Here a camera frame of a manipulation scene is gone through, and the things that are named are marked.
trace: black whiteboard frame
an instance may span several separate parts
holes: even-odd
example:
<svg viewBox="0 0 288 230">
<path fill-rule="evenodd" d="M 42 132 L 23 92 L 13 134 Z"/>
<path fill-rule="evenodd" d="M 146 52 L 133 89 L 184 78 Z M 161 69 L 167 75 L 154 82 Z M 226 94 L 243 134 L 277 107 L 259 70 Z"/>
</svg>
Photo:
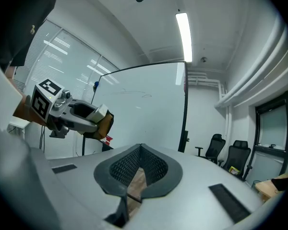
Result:
<svg viewBox="0 0 288 230">
<path fill-rule="evenodd" d="M 107 73 L 105 75 L 100 76 L 98 82 L 100 82 L 101 77 L 104 77 L 106 75 L 113 74 L 116 72 L 130 70 L 130 69 L 138 68 L 138 67 L 147 67 L 147 66 L 152 66 L 152 65 L 161 65 L 161 64 L 168 64 L 168 63 L 184 63 L 184 66 L 185 66 L 184 110 L 183 110 L 182 129 L 181 129 L 180 141 L 179 141 L 179 147 L 178 147 L 178 151 L 184 152 L 184 150 L 185 150 L 184 135 L 185 135 L 185 129 L 186 129 L 186 122 L 187 122 L 187 112 L 188 112 L 188 68 L 187 68 L 187 62 L 186 61 L 166 61 L 166 62 L 158 62 L 158 63 L 153 63 L 153 64 L 146 64 L 146 65 L 140 65 L 140 66 L 136 66 L 136 67 L 125 68 L 122 70 L 117 70 L 117 71 Z M 94 97 L 95 97 L 95 93 L 93 95 L 91 104 L 93 103 Z M 82 147 L 83 153 L 84 153 L 84 149 L 85 149 L 84 146 L 85 146 L 85 143 L 83 144 L 83 147 Z"/>
</svg>

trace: wooden floor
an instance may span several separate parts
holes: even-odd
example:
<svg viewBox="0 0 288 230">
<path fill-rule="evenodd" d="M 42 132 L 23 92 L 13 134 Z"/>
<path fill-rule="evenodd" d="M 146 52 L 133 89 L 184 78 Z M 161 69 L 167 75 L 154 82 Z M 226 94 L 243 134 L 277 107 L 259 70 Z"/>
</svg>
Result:
<svg viewBox="0 0 288 230">
<path fill-rule="evenodd" d="M 135 174 L 132 182 L 128 187 L 128 193 L 140 200 L 140 194 L 144 188 L 146 188 L 145 174 L 143 169 L 139 168 L 139 170 Z M 134 216 L 134 214 L 136 214 L 141 204 L 127 197 L 127 206 L 128 206 L 129 219 L 131 219 Z"/>
</svg>

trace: black office chair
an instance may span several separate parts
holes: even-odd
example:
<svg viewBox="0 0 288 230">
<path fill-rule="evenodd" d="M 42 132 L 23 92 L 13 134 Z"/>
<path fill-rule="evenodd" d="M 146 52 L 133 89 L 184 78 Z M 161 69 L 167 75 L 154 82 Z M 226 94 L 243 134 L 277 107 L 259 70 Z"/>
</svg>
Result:
<svg viewBox="0 0 288 230">
<path fill-rule="evenodd" d="M 205 154 L 205 156 L 201 156 L 201 147 L 195 147 L 198 149 L 198 157 L 209 159 L 215 164 L 217 164 L 217 157 L 220 154 L 221 150 L 223 149 L 225 145 L 225 140 L 222 139 L 222 135 L 215 134 L 211 138 L 211 142 L 209 145 L 209 148 Z"/>
<path fill-rule="evenodd" d="M 232 146 L 228 149 L 228 157 L 226 163 L 222 167 L 223 169 L 229 171 L 231 166 L 235 167 L 240 172 L 235 175 L 239 179 L 242 179 L 244 173 L 245 163 L 251 153 L 251 149 L 248 147 L 248 142 L 244 140 L 236 140 Z M 224 160 L 218 160 L 219 166 Z"/>
</svg>

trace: chair headrest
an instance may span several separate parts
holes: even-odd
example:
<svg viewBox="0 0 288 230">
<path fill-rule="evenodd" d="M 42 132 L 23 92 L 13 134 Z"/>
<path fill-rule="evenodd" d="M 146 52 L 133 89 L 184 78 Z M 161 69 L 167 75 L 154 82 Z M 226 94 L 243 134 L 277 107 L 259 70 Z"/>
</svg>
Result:
<svg viewBox="0 0 288 230">
<path fill-rule="evenodd" d="M 248 142 L 245 140 L 235 140 L 233 146 L 238 147 L 238 148 L 248 148 L 249 147 Z"/>
<path fill-rule="evenodd" d="M 222 135 L 221 135 L 221 134 L 214 134 L 214 135 L 212 136 L 212 139 L 213 139 L 213 140 L 222 140 Z"/>
</svg>

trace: black shirt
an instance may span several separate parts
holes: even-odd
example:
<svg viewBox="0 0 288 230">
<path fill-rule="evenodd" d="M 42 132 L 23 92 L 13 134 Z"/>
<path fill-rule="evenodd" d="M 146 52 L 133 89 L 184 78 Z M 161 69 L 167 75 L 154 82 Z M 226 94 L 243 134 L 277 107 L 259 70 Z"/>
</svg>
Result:
<svg viewBox="0 0 288 230">
<path fill-rule="evenodd" d="M 24 65 L 34 35 L 54 8 L 55 2 L 0 0 L 0 67 L 4 72 L 9 65 Z"/>
</svg>

